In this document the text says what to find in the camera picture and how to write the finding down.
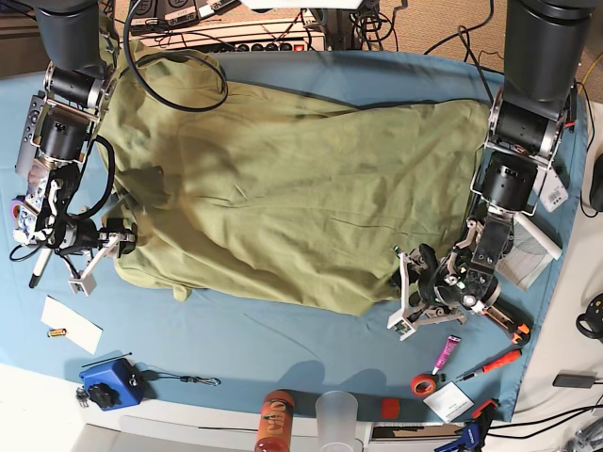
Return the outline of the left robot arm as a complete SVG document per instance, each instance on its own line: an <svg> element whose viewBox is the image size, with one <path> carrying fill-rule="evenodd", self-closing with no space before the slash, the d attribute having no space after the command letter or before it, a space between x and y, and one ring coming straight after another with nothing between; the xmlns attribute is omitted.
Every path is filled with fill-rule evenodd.
<svg viewBox="0 0 603 452"><path fill-rule="evenodd" d="M514 226L536 211L564 130L575 120L575 77L596 1L511 1L507 5L504 83L492 103L483 144L490 158L474 172L460 240L443 258L422 244L399 252L400 307L387 327L401 340L419 327L482 315L516 345L530 322L501 299L498 262L513 248Z"/></svg>

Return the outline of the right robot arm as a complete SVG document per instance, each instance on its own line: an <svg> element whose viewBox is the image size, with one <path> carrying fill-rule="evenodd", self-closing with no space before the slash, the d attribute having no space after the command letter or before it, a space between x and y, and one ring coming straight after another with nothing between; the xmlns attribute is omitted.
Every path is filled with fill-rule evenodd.
<svg viewBox="0 0 603 452"><path fill-rule="evenodd" d="M137 242L119 219L103 227L93 221L114 187L115 152L99 129L117 83L119 40L97 1L32 1L29 6L50 63L43 89L31 98L15 165L27 189L10 207L13 238L38 258L30 287L38 285L50 258L57 256L70 272L72 291L89 295L100 260L119 258ZM96 145L106 150L106 188L92 207L72 213L70 204Z"/></svg>

